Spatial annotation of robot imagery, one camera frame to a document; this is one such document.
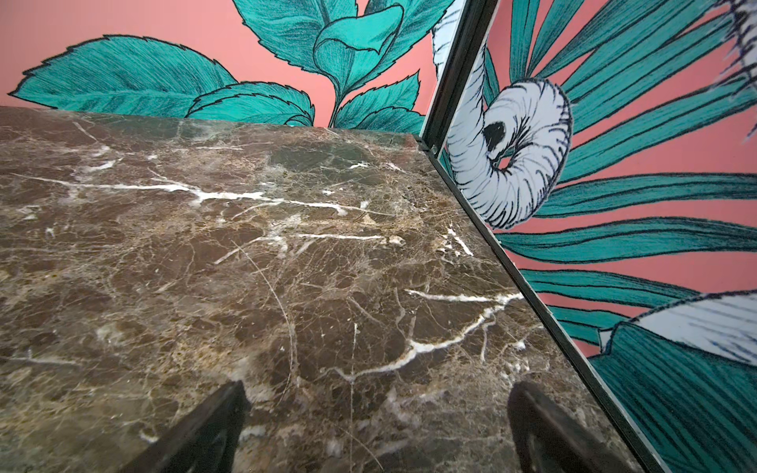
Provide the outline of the right black frame post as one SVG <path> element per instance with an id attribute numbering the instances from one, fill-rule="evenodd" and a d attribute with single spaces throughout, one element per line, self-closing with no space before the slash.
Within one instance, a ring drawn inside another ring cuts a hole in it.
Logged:
<path id="1" fill-rule="evenodd" d="M 497 0 L 454 1 L 431 29 L 437 86 L 418 141 L 437 158 L 461 102 L 463 90 L 499 8 Z"/>

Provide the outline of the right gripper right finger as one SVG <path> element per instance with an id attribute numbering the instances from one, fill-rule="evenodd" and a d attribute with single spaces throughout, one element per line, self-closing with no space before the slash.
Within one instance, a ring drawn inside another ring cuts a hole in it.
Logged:
<path id="1" fill-rule="evenodd" d="M 516 454 L 524 472 L 621 473 L 631 470 L 536 384 L 514 384 L 507 409 Z"/>

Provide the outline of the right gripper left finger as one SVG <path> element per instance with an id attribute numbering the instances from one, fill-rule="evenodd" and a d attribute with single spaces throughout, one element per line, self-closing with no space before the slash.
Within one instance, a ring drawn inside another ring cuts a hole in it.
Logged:
<path id="1" fill-rule="evenodd" d="M 246 414 L 244 384 L 228 382 L 120 471 L 231 472 Z"/>

